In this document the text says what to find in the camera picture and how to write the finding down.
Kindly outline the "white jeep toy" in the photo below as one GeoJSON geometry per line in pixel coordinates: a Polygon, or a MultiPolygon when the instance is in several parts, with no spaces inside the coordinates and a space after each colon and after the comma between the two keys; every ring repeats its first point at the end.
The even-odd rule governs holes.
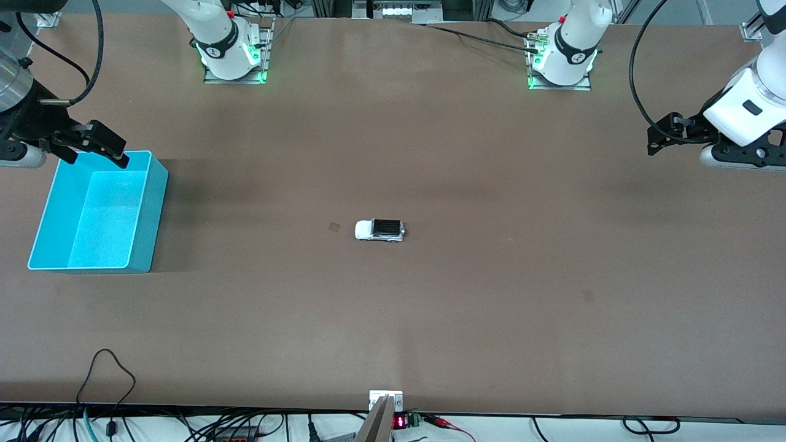
{"type": "Polygon", "coordinates": [[[359,241],[402,242],[405,224],[400,219],[361,219],[354,227],[354,236],[359,241]]]}

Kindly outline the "cyan plastic bin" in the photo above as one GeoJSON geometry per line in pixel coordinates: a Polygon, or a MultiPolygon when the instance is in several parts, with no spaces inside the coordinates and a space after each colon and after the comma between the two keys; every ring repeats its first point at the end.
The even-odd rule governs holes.
{"type": "Polygon", "coordinates": [[[28,258],[31,271],[147,273],[169,173],[151,151],[126,152],[126,168],[95,153],[57,163],[28,258]]]}

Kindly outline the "grey device with lit panel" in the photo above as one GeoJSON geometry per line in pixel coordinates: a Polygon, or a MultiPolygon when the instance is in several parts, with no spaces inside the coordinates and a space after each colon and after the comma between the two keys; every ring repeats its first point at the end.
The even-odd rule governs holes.
{"type": "Polygon", "coordinates": [[[351,18],[399,20],[407,23],[443,22],[442,0],[352,0],[351,18]]]}

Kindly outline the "red alligator clip leads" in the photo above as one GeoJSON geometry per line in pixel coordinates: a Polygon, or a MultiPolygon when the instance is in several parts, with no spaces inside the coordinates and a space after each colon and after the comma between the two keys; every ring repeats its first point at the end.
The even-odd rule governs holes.
{"type": "Polygon", "coordinates": [[[441,428],[442,430],[451,430],[458,433],[462,433],[463,435],[466,435],[470,440],[472,440],[472,442],[477,442],[477,439],[475,439],[475,437],[472,436],[472,434],[470,434],[468,431],[463,430],[463,428],[454,425],[453,423],[449,422],[446,419],[443,419],[442,417],[438,417],[433,414],[421,414],[421,419],[424,420],[424,422],[429,423],[430,425],[434,425],[438,428],[441,428]]]}

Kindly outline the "grey aluminium bar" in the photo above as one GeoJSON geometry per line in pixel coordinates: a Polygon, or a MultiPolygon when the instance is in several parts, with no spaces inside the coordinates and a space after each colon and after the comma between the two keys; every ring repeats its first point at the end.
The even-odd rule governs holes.
{"type": "Polygon", "coordinates": [[[353,442],[392,442],[395,395],[381,395],[374,402],[353,442]]]}

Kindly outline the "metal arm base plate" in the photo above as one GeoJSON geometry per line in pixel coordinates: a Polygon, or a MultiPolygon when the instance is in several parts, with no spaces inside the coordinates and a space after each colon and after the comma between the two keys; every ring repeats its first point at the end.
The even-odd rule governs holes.
{"type": "Polygon", "coordinates": [[[539,29],[537,33],[528,33],[523,39],[525,48],[531,48],[534,53],[527,53],[527,85],[529,90],[567,90],[567,91],[590,91],[590,73],[593,69],[593,60],[597,56],[597,50],[584,62],[582,66],[582,78],[570,85],[553,83],[545,73],[554,73],[557,68],[555,63],[548,61],[550,54],[554,53],[548,48],[548,36],[545,34],[547,29],[539,29]]]}
{"type": "Polygon", "coordinates": [[[257,23],[235,16],[232,22],[234,28],[225,42],[208,45],[195,41],[204,65],[204,82],[266,83],[277,18],[257,23]]]}

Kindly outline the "silver metal table bracket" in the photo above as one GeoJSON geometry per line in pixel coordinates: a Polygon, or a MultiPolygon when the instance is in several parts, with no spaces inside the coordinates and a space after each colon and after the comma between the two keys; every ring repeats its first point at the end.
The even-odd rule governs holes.
{"type": "Polygon", "coordinates": [[[403,392],[400,390],[370,390],[368,394],[368,410],[371,411],[380,399],[391,397],[390,401],[393,403],[395,412],[401,413],[403,411],[403,392]]]}

